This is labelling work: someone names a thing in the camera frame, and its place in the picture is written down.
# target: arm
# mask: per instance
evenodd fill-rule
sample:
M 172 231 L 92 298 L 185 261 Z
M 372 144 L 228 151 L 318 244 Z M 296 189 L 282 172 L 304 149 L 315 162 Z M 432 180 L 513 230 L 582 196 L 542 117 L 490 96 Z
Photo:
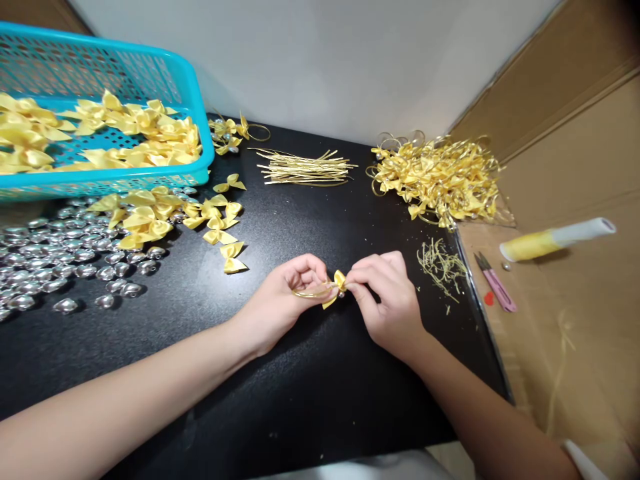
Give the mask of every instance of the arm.
M 266 354 L 309 307 L 304 289 L 327 279 L 303 255 L 272 271 L 228 322 L 44 400 L 0 423 L 0 478 L 100 478 L 252 359 Z
M 426 332 L 400 252 L 357 262 L 347 275 L 347 288 L 371 338 L 420 376 L 480 474 L 488 479 L 580 478 L 560 447 Z

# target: plastic basket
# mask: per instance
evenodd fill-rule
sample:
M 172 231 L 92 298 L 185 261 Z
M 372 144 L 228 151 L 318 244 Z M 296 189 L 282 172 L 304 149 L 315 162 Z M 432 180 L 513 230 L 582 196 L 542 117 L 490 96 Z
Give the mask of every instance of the plastic basket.
M 0 91 L 64 111 L 73 110 L 79 98 L 101 101 L 105 88 L 123 103 L 160 99 L 179 112 L 175 118 L 190 116 L 200 130 L 200 158 L 180 166 L 0 175 L 0 202 L 207 181 L 213 144 L 195 72 L 184 58 L 152 47 L 0 22 Z M 58 164 L 66 164 L 81 158 L 77 154 L 85 149 L 131 148 L 144 140 L 104 127 L 90 136 L 56 142 L 50 147 L 55 151 L 47 152 Z

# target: scissors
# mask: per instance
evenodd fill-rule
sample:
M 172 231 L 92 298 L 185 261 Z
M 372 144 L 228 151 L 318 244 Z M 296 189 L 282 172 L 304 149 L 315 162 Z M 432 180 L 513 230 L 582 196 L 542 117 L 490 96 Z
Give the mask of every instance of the scissors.
M 482 252 L 478 252 L 478 254 L 480 256 L 476 255 L 475 253 L 473 254 L 473 256 L 475 257 L 476 262 L 478 262 L 478 265 L 480 266 L 480 270 L 482 270 L 482 273 L 484 274 L 485 278 L 489 282 L 489 285 L 491 286 L 491 289 L 495 293 L 495 296 L 498 298 L 498 302 L 500 302 L 500 305 L 502 305 L 502 308 L 505 311 L 509 311 L 509 312 L 517 311 L 518 308 L 515 306 L 515 303 L 513 302 L 513 300 L 511 300 L 511 297 L 507 293 L 506 288 L 504 288 L 504 286 L 502 285 L 502 282 L 500 282 L 500 280 L 498 279 L 498 276 L 495 274 L 494 270 L 491 268 L 485 256 L 482 254 Z

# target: person's left hand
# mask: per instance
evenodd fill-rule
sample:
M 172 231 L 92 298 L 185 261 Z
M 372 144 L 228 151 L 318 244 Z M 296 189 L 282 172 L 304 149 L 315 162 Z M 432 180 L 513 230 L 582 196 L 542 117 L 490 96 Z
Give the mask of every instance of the person's left hand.
M 264 355 L 294 326 L 302 312 L 338 293 L 337 288 L 327 288 L 324 295 L 300 298 L 291 290 L 319 289 L 322 292 L 320 285 L 326 281 L 327 267 L 322 260 L 310 253 L 296 257 L 274 268 L 230 322 L 254 344 L 258 356 Z

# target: black table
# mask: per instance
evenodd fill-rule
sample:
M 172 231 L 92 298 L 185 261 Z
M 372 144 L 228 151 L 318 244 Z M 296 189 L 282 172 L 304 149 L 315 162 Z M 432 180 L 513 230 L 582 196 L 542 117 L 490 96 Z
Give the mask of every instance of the black table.
M 42 308 L 0 325 L 0 418 L 224 322 L 272 268 L 306 252 L 323 259 L 333 274 L 348 272 L 372 253 L 400 250 L 409 278 L 420 287 L 427 330 L 491 388 L 509 396 L 470 286 L 456 304 L 416 260 L 416 250 L 432 237 L 445 238 L 451 252 L 457 251 L 454 236 L 410 221 L 398 196 L 372 194 L 364 172 L 373 160 L 370 147 L 276 127 L 271 132 L 266 144 L 244 141 L 239 156 L 217 157 L 209 184 L 199 189 L 201 199 L 209 198 L 213 185 L 240 174 L 248 190 L 226 195 L 245 212 L 229 232 L 248 245 L 239 259 L 250 270 L 225 275 L 218 246 L 206 243 L 203 231 L 180 225 L 160 243 L 170 250 L 160 270 L 132 277 L 148 292 L 124 300 L 118 310 L 93 305 L 105 292 L 96 279 L 76 279 L 70 291 L 47 295 Z M 338 149 L 359 167 L 355 181 L 340 187 L 264 185 L 256 163 L 267 160 L 249 146 L 314 157 Z M 52 312 L 64 297 L 89 306 L 68 317 Z M 418 377 L 370 340 L 347 294 L 326 311 L 316 307 L 302 315 L 270 354 L 236 373 L 108 477 L 242 479 L 454 439 Z

